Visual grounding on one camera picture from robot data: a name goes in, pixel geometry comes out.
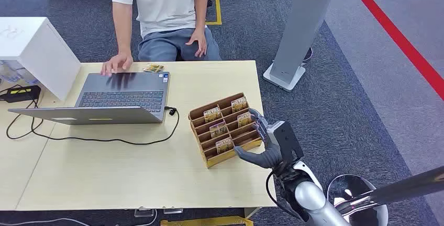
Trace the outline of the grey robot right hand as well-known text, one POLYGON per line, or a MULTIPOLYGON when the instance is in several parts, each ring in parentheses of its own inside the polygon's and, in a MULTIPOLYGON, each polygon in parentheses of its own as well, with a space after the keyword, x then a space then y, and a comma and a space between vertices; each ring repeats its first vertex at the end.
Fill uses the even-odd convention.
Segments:
POLYGON ((280 146, 274 135, 275 124, 269 124, 267 120, 255 109, 249 108, 254 127, 261 140, 264 142, 265 150, 260 153, 252 153, 244 150, 241 146, 235 146, 234 151, 242 160, 262 168, 274 168, 282 162, 280 146))

